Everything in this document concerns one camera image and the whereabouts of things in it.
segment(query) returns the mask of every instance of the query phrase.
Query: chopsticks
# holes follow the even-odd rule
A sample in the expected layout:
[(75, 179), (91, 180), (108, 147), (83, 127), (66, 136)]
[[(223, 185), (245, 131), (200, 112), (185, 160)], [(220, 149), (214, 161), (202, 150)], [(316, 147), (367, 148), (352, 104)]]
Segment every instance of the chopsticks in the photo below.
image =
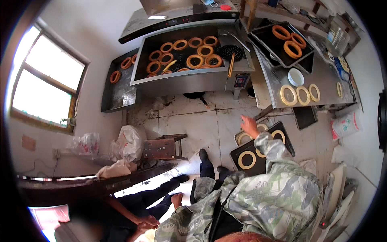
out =
[(233, 72), (234, 58), (235, 58), (235, 52), (233, 53), (233, 57), (231, 57), (230, 67), (228, 69), (228, 77), (231, 77), (231, 73)]

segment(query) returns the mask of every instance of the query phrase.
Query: black pants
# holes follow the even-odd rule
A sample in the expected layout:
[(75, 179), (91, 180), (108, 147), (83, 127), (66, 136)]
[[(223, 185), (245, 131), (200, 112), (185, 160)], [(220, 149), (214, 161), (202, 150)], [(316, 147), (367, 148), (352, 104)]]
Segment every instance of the black pants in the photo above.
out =
[[(119, 202), (126, 207), (130, 212), (139, 217), (147, 217), (153, 215), (159, 220), (169, 209), (171, 203), (171, 195), (169, 192), (179, 187), (180, 182), (172, 178), (170, 181), (161, 184), (154, 190), (147, 190), (135, 194), (126, 195), (117, 198)], [(156, 206), (147, 209), (160, 198), (165, 198)]]
[[(226, 179), (226, 177), (230, 174), (232, 174), (233, 171), (224, 171), (219, 173), (219, 179), (215, 181), (214, 190), (218, 190), (222, 184), (223, 181)], [(214, 172), (214, 166), (211, 163), (209, 159), (202, 161), (200, 164), (200, 177), (209, 177), (215, 180), (215, 172)], [(192, 183), (192, 190), (191, 190), (191, 196), (190, 196), (190, 201), (191, 204), (196, 203), (196, 199), (194, 198), (194, 191), (196, 188), (196, 180), (193, 181)]]

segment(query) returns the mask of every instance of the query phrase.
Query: wooden stool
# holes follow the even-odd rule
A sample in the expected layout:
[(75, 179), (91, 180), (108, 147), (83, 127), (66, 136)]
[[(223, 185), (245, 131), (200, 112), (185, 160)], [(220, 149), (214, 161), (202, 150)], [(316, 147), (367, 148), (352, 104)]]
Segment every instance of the wooden stool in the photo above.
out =
[[(159, 160), (188, 160), (182, 156), (182, 139), (187, 138), (186, 134), (163, 135), (157, 139), (144, 141), (142, 157)], [(176, 142), (178, 141), (179, 155), (176, 155)]]

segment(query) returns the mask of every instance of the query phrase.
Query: hand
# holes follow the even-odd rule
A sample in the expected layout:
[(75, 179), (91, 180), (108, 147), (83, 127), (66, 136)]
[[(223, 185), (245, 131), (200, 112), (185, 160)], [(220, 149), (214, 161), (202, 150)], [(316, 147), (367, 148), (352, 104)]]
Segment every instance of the hand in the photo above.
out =
[(157, 219), (152, 215), (149, 215), (147, 218), (137, 218), (134, 221), (134, 223), (137, 225), (142, 224), (142, 223), (146, 223), (146, 224), (149, 224), (151, 226), (157, 226), (160, 224), (159, 221), (157, 221)]
[(137, 225), (137, 232), (139, 232), (140, 234), (143, 234), (147, 230), (157, 229), (157, 227), (158, 227), (158, 225), (153, 226), (153, 225), (150, 225), (148, 223), (140, 223), (140, 224)]
[(241, 115), (241, 118), (244, 121), (244, 123), (241, 123), (241, 128), (247, 134), (249, 134), (251, 137), (253, 137), (253, 139), (258, 137), (259, 131), (258, 131), (257, 123), (255, 122), (255, 120), (253, 120), (252, 118), (250, 118), (248, 116), (243, 116), (243, 115)]
[(184, 193), (180, 192), (171, 197), (171, 202), (175, 206), (175, 209), (177, 209), (182, 205), (183, 196), (184, 196)]

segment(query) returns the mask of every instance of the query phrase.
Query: window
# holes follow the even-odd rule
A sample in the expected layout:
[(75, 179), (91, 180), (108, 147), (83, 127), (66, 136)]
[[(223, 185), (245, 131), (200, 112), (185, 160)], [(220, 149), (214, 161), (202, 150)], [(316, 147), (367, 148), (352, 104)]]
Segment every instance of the window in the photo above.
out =
[(11, 81), (11, 116), (30, 125), (73, 133), (74, 118), (87, 64), (39, 26), (20, 41)]

